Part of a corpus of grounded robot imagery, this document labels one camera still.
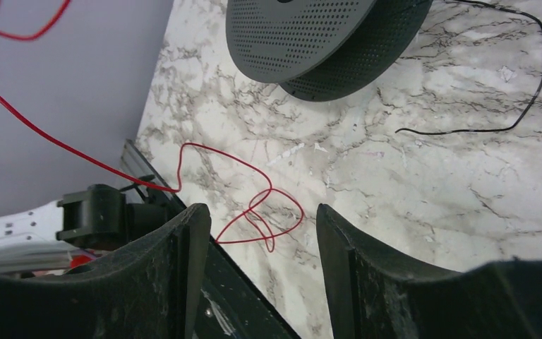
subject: black curved plastic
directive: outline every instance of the black curved plastic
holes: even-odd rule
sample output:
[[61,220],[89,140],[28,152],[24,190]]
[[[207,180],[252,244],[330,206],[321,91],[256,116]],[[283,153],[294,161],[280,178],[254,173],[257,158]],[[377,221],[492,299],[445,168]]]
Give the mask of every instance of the black curved plastic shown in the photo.
[[192,338],[210,227],[192,205],[65,275],[0,277],[0,338]]
[[542,261],[457,273],[317,210],[334,338],[542,338]]

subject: red object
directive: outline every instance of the red object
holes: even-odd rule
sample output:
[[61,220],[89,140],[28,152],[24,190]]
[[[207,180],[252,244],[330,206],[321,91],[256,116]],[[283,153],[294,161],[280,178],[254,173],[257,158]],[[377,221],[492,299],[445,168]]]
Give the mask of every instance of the red object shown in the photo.
[[[0,31],[0,35],[4,36],[4,37],[8,37],[10,39],[14,39],[14,40],[24,40],[24,41],[35,40],[38,37],[45,34],[50,28],[53,27],[53,25],[58,21],[58,19],[60,19],[61,15],[65,11],[65,9],[69,5],[69,3],[70,3],[70,0],[65,0],[65,2],[61,5],[61,8],[55,14],[55,16],[39,32],[35,33],[34,35],[21,36],[21,35],[13,35],[13,34],[10,34],[10,33],[4,33],[4,32],[1,32],[1,31]],[[100,162],[99,160],[96,160],[93,157],[90,157],[89,155],[86,155],[85,153],[82,153],[79,150],[76,150],[75,148],[73,148],[73,147],[71,147],[71,146],[57,140],[53,136],[50,136],[47,132],[40,129],[38,126],[34,125],[30,120],[26,119],[18,110],[16,110],[11,104],[9,104],[9,102],[7,102],[2,96],[0,96],[0,104],[3,105],[11,114],[14,115],[15,118],[17,118],[19,121],[21,121],[24,125],[26,125],[28,128],[33,130],[35,133],[37,133],[41,137],[47,139],[51,143],[63,148],[64,150],[67,150],[68,152],[71,152],[71,153],[77,155],[78,157],[81,157],[84,160],[87,160],[88,162],[91,162],[94,165],[97,165],[98,167],[101,167],[101,168],[103,168],[103,169],[105,169],[105,170],[107,170],[107,171],[109,171],[109,172],[111,172],[113,174],[116,174],[116,175],[118,175],[120,177],[123,177],[124,179],[130,180],[130,181],[135,182],[137,184],[141,184],[141,185],[144,185],[146,187],[153,188],[153,189],[159,189],[161,191],[166,191],[166,192],[170,192],[170,193],[178,193],[178,192],[180,192],[181,187],[182,187],[182,185],[181,185],[181,163],[182,163],[182,159],[183,159],[183,151],[184,151],[186,146],[192,146],[192,147],[195,147],[195,148],[202,148],[202,149],[209,150],[211,152],[215,152],[217,154],[223,155],[225,157],[229,157],[230,159],[232,159],[234,161],[237,161],[240,164],[242,164],[244,166],[247,166],[248,168],[250,168],[253,171],[257,172],[258,174],[262,175],[265,178],[265,180],[267,181],[267,183],[269,184],[269,187],[267,189],[265,189],[264,191],[261,191],[259,194],[255,195],[251,199],[250,203],[248,204],[248,208],[243,210],[240,214],[238,214],[234,219],[232,219],[223,228],[223,230],[215,238],[215,241],[218,244],[243,244],[243,243],[246,243],[246,242],[256,242],[256,241],[260,241],[260,240],[265,240],[265,246],[267,247],[267,250],[269,252],[273,252],[275,250],[275,238],[291,232],[293,229],[298,227],[302,223],[302,220],[304,219],[304,209],[298,203],[298,201],[296,201],[294,198],[292,198],[289,194],[287,194],[287,193],[285,193],[283,191],[280,191],[279,189],[276,189],[275,187],[273,187],[273,183],[271,182],[271,179],[263,171],[261,171],[257,167],[254,167],[254,166],[248,164],[247,162],[245,162],[243,160],[240,160],[237,157],[234,157],[233,155],[230,155],[230,154],[228,154],[226,152],[223,152],[221,150],[216,150],[216,149],[211,148],[209,146],[201,145],[201,144],[197,144],[197,143],[184,143],[180,147],[178,168],[177,168],[177,172],[176,172],[177,181],[178,181],[178,188],[177,189],[172,189],[172,188],[169,188],[169,187],[158,186],[158,185],[155,185],[155,184],[150,183],[150,182],[144,182],[142,180],[136,179],[136,178],[134,178],[134,177],[132,177],[130,175],[127,175],[127,174],[125,174],[125,173],[123,173],[121,171],[118,171],[117,169],[114,169],[113,167],[111,167],[109,165],[106,165],[106,164]],[[265,199],[267,199],[267,197],[272,192],[277,192],[277,193],[285,196],[290,201],[292,201],[296,205],[296,207],[300,210],[300,218],[298,219],[298,221],[296,221],[296,223],[292,227],[290,227],[289,229],[287,229],[285,231],[282,231],[280,233],[277,233],[277,234],[273,234],[273,231],[271,230],[271,227],[269,226],[267,221],[260,214],[258,214],[258,213],[256,213],[254,211],[254,209],[256,207],[258,207],[261,203],[263,203],[263,201],[265,201]],[[265,228],[267,228],[267,231],[270,233],[270,235],[268,235],[268,236],[265,235],[265,233],[261,230],[261,228],[257,225],[257,223],[253,219],[251,219],[249,217],[249,214],[252,214],[252,215],[256,216],[256,218],[264,224]],[[219,239],[229,229],[229,227],[232,226],[236,221],[238,221],[242,217],[244,217],[252,226],[254,226],[254,228],[257,229],[257,231],[260,234],[260,237],[252,238],[252,239],[241,239],[241,240],[227,241],[227,242],[220,241]]]
[[92,259],[88,258],[87,256],[77,256],[73,259],[71,259],[71,262],[69,263],[70,268],[76,268],[79,265],[84,265],[85,263],[91,262]]

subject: white marble surface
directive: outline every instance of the white marble surface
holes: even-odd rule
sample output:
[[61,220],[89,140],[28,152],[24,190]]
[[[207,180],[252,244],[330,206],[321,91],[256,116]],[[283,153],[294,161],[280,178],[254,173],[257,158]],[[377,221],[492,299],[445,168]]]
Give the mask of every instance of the white marble surface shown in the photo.
[[[542,20],[542,1],[500,3]],[[304,224],[279,238],[275,253],[263,243],[225,246],[303,338],[331,337],[314,227],[319,203],[446,268],[542,258],[542,92],[509,133],[394,134],[402,126],[511,124],[539,82],[537,24],[435,1],[418,37],[381,77],[350,97],[310,103],[237,70],[225,11],[225,0],[175,1],[138,145],[172,186],[179,146],[194,141],[259,166],[303,204]],[[179,196],[209,205],[213,234],[265,188],[239,164],[195,150],[186,152],[182,176]],[[296,215],[276,195],[259,211],[280,228]],[[225,239],[256,235],[243,221]]]

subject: wall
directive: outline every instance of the wall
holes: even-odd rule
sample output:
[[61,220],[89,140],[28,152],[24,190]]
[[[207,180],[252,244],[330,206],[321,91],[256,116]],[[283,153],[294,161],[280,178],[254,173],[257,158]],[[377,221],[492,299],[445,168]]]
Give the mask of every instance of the wall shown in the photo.
[[[60,140],[117,166],[140,123],[172,0],[74,0],[42,39],[0,38],[0,94]],[[1,1],[0,29],[43,26],[58,1]],[[57,148],[0,105],[0,215],[112,184],[112,174]]]

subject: perforated spool flange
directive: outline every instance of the perforated spool flange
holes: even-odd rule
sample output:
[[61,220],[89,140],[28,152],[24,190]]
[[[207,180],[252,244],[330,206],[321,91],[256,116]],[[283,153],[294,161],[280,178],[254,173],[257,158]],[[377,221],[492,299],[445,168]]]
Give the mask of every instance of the perforated spool flange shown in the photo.
[[249,78],[281,83],[317,66],[363,21],[375,0],[229,0],[227,46]]
[[375,80],[416,36],[431,1],[378,0],[354,34],[327,60],[281,87],[307,101],[334,100]]
[[281,83],[303,100],[333,100],[364,87],[393,64],[431,3],[229,0],[229,51],[253,80]]

